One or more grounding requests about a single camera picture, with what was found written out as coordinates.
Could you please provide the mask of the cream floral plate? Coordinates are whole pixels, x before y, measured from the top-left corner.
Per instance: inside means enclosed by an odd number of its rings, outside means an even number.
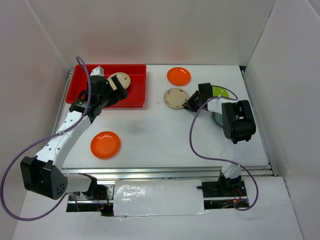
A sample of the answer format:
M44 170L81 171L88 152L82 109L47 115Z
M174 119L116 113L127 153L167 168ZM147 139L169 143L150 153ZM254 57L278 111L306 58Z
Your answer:
M163 96L167 107L174 110L183 109L183 104L190 98L190 95L182 88L174 87L168 89Z
M110 83L110 86L115 91L117 89L115 83L112 80L112 77L116 76L122 87L126 90L131 84L131 78L127 73L124 72L116 72L110 75L107 80Z

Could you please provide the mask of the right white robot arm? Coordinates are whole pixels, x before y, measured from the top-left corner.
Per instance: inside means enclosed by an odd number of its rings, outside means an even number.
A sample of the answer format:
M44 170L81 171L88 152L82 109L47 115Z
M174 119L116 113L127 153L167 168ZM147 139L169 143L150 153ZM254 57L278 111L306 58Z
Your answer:
M201 110L212 112L222 126L223 134L230 140L230 151L223 162L218 179L218 191L229 196L235 187L241 185L241 164L243 152L248 141L256 133L256 123L248 100L239 100L238 96L228 88L201 83L198 90L182 107L198 116Z

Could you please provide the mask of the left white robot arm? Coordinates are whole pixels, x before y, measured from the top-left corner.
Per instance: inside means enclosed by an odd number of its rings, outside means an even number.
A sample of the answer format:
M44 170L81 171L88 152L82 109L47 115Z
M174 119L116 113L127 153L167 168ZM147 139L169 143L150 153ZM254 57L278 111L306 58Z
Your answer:
M20 162L26 190L57 200L71 189L71 180L62 173L64 162L80 136L106 107L127 98L128 92L117 76L110 79L93 75L78 98L71 104L57 132L34 157Z

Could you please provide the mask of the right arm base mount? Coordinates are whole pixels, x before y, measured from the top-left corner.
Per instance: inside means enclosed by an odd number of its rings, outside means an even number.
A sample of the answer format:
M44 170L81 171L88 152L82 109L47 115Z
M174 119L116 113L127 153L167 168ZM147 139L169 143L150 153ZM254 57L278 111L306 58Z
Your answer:
M250 206L247 198L245 182L237 178L233 185L228 185L229 180L222 176L217 181L203 181L196 188L202 191L205 210L248 208Z

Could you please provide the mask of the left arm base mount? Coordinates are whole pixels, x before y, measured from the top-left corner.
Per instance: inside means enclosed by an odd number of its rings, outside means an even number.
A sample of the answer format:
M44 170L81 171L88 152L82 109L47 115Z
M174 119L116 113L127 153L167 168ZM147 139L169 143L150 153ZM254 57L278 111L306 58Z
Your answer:
M92 193L75 192L68 197L67 213L99 213L104 217L114 216L114 184L98 184Z

